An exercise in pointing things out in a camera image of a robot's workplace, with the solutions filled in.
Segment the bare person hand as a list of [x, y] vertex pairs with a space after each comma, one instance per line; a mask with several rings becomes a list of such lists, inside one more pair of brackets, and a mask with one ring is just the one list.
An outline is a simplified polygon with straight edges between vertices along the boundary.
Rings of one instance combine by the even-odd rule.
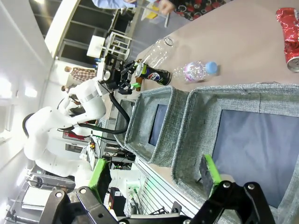
[[171, 3], [169, 0], [161, 0], [159, 2], [159, 10], [160, 13], [167, 15], [175, 10], [175, 5]]

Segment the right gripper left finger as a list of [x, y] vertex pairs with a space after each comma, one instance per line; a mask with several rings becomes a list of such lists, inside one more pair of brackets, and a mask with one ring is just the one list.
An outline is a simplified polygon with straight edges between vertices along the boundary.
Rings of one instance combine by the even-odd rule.
[[125, 218], [116, 220], [103, 204], [112, 181], [109, 165], [100, 159], [86, 186], [70, 194], [63, 190], [52, 191], [45, 205], [47, 224], [128, 224]]

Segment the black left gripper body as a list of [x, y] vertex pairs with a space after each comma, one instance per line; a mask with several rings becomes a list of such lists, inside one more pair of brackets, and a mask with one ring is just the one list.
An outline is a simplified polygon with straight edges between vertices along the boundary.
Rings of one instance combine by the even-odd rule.
[[117, 69], [109, 70], [109, 72], [110, 72], [110, 77], [107, 81], [108, 88], [111, 90], [117, 90], [123, 88], [124, 82], [122, 76], [124, 72], [122, 70], [117, 70]]

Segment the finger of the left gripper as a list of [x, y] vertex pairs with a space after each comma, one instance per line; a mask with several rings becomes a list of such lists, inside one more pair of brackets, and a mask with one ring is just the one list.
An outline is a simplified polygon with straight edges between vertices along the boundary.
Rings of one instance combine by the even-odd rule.
[[132, 94], [133, 90], [140, 89], [141, 85], [139, 83], [130, 83], [128, 79], [122, 79], [119, 84], [118, 92], [120, 94]]
[[121, 71], [121, 75], [127, 75], [127, 74], [133, 74], [138, 66], [138, 62], [136, 61], [131, 61], [128, 64], [126, 64]]

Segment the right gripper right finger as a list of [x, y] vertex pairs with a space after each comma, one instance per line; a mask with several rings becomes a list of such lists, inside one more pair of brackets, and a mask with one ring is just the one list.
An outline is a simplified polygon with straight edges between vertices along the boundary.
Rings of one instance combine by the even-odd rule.
[[199, 172], [208, 199], [190, 220], [192, 224], [215, 224], [226, 210], [233, 210], [242, 224], [274, 224], [275, 220], [257, 182], [243, 186], [222, 180], [212, 157], [202, 156]]

